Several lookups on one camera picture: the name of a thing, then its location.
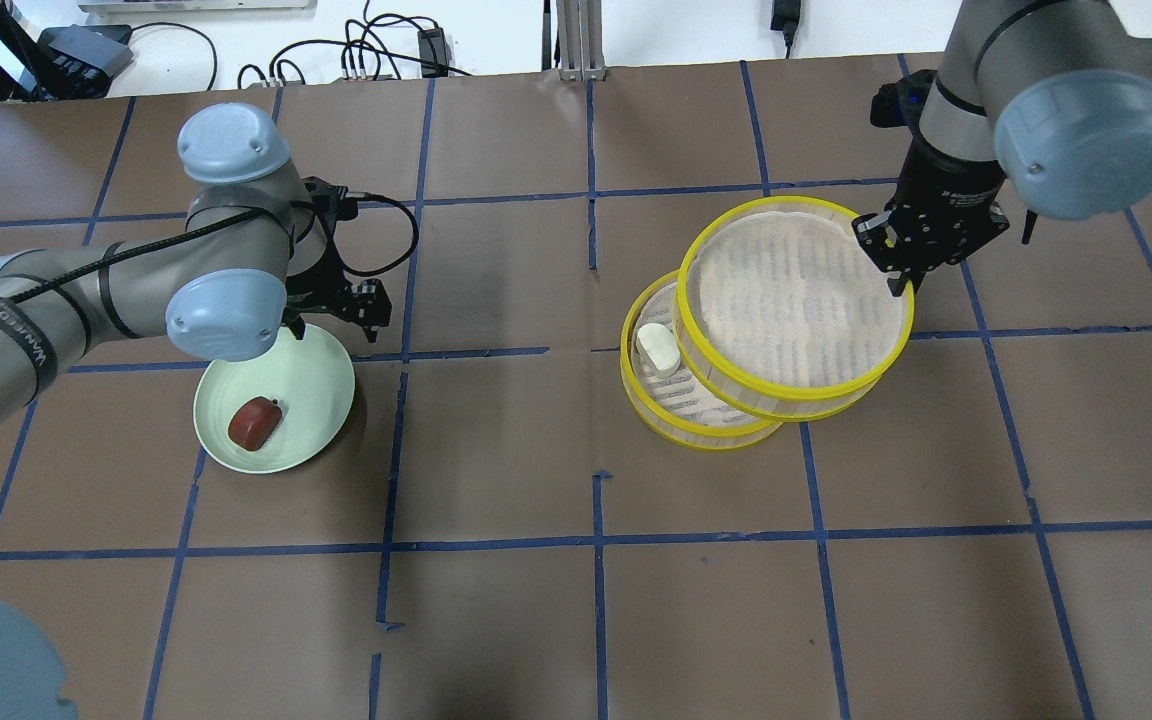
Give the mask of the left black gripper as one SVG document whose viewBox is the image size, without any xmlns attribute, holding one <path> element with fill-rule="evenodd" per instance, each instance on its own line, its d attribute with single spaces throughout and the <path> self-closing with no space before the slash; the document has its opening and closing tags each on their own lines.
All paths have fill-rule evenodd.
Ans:
<svg viewBox="0 0 1152 720">
<path fill-rule="evenodd" d="M 391 324 L 389 293 L 378 278 L 353 282 L 332 234 L 325 233 L 324 238 L 323 252 L 314 264 L 289 275 L 285 282 L 282 327 L 291 332 L 294 340 L 302 341 L 306 333 L 305 314 L 329 314 L 361 328 L 366 341 L 376 343 L 380 331 Z"/>
</svg>

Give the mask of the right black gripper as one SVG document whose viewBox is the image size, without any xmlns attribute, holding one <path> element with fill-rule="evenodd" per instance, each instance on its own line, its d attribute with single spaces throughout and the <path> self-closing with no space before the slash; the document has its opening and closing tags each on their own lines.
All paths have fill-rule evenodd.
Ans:
<svg viewBox="0 0 1152 720">
<path fill-rule="evenodd" d="M 1002 184 L 996 161 L 952 158 L 916 135 L 890 200 L 852 219 L 854 236 L 888 275 L 893 297 L 916 296 L 929 273 L 960 264 L 1010 227 L 996 204 Z"/>
</svg>

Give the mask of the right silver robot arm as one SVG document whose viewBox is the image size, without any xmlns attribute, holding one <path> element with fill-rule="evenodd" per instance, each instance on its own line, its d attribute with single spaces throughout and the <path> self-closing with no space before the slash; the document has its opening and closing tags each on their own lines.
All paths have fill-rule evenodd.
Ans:
<svg viewBox="0 0 1152 720">
<path fill-rule="evenodd" d="M 1024 240 L 1152 195 L 1152 38 L 1106 1 L 965 1 L 938 68 L 879 88 L 870 123 L 911 136 L 890 200 L 852 222 L 900 296 L 1009 228 L 1005 182 Z"/>
</svg>

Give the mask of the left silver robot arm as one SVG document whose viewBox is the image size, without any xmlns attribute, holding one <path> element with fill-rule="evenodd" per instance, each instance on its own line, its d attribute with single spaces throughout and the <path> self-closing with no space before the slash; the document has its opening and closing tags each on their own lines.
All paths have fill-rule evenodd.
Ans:
<svg viewBox="0 0 1152 720">
<path fill-rule="evenodd" d="M 198 190 L 162 240 L 0 256 L 0 424 L 93 348 L 169 338 L 202 361 L 251 361 L 305 314 L 391 324 L 380 270 L 348 266 L 334 240 L 358 197 L 302 176 L 268 111 L 200 109 L 175 149 Z"/>
</svg>

